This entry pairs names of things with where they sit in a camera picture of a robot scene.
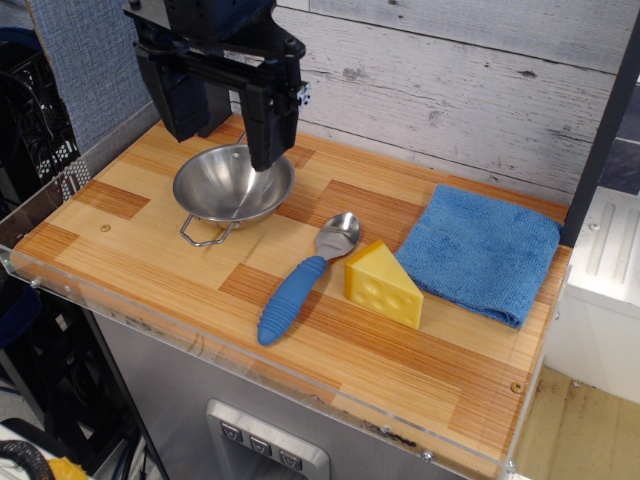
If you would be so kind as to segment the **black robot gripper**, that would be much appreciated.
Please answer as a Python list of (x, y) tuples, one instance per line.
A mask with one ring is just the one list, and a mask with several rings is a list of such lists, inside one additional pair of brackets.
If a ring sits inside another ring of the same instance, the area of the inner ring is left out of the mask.
[(205, 87), (191, 74), (230, 90), (247, 86), (241, 107), (254, 170), (270, 169), (294, 146), (298, 108), (310, 102), (300, 73), (306, 47), (274, 21), (275, 7), (274, 1), (125, 2), (138, 30), (143, 82), (177, 141), (209, 121)]

